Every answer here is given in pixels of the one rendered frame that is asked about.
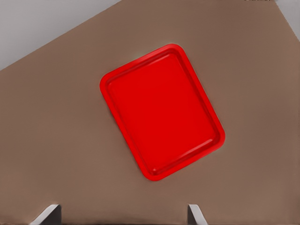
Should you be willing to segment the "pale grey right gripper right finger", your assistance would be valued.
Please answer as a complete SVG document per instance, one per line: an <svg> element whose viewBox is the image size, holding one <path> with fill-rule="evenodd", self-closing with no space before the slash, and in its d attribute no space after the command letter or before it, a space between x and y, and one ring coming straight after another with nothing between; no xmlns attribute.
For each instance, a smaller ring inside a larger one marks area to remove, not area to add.
<svg viewBox="0 0 300 225"><path fill-rule="evenodd" d="M187 207L188 225L208 225L204 215L197 204L189 204Z"/></svg>

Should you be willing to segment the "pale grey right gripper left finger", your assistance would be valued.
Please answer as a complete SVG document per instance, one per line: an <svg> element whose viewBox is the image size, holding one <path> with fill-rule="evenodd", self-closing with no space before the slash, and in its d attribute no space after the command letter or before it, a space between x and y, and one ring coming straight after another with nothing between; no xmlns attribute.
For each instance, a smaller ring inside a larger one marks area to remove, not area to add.
<svg viewBox="0 0 300 225"><path fill-rule="evenodd" d="M48 206L30 225L61 225L61 205Z"/></svg>

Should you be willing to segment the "red rectangular tray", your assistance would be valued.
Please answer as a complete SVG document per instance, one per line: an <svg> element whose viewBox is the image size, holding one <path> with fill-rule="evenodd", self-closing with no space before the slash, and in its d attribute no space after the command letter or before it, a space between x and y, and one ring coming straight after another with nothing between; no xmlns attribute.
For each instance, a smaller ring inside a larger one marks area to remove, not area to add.
<svg viewBox="0 0 300 225"><path fill-rule="evenodd" d="M99 88L142 174L151 181L166 178L225 142L222 124L177 44L105 74Z"/></svg>

